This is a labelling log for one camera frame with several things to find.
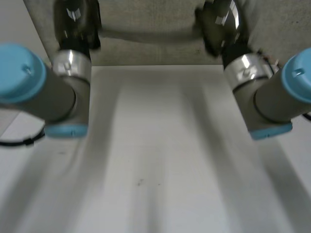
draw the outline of silver metal ring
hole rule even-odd
[[[239,85],[267,76],[263,69],[260,58],[255,54],[245,54],[233,62],[225,69],[225,76],[232,90]]]
[[[52,66],[57,75],[75,76],[90,82],[92,63],[80,52],[61,50],[55,56]]]

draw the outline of white surface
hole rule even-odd
[[[7,42],[22,44],[42,59],[47,57],[23,0],[0,2],[0,43]],[[17,112],[3,110],[0,105],[0,136],[16,116]]]
[[[0,150],[0,232],[309,233],[311,124],[255,144],[222,73],[95,67],[87,139]]]

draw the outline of light blue joint cap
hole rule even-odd
[[[274,127],[274,128],[269,128],[269,129],[264,129],[264,130],[256,130],[256,131],[251,131],[249,132],[251,134],[251,137],[254,140],[263,140],[265,138],[269,137],[275,137],[284,133],[288,133],[292,131],[293,125],[292,123],[283,125],[280,127]]]
[[[282,70],[282,83],[295,99],[311,103],[311,48],[286,63]]]
[[[48,125],[44,133],[51,138],[81,138],[87,135],[88,125]]]
[[[0,103],[24,102],[40,92],[47,76],[43,61],[17,44],[0,44]]]

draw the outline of gray cylindrical joint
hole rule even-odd
[[[225,76],[233,90],[247,129],[254,140],[276,136],[292,129],[291,122],[272,122],[256,109],[255,93],[269,82],[258,56],[246,54],[237,58],[226,67]]]
[[[47,122],[44,131],[48,137],[77,138],[87,135],[91,68],[90,59],[80,52],[62,50],[55,56],[53,71],[74,89],[77,101],[66,119]]]
[[[0,46],[0,83],[0,103],[45,121],[65,118],[75,105],[70,85],[20,45]]]
[[[311,111],[311,49],[293,57],[255,94],[258,111],[274,122],[288,122]]]

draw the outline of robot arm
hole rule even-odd
[[[54,25],[60,49],[52,69],[20,45],[0,46],[0,105],[44,120],[49,137],[83,137],[88,129],[89,50],[100,47],[98,2],[57,0]]]
[[[238,0],[206,2],[196,10],[207,51],[221,56],[225,76],[255,140],[287,133],[291,120],[311,110],[311,49],[268,78],[248,46],[249,28]]]

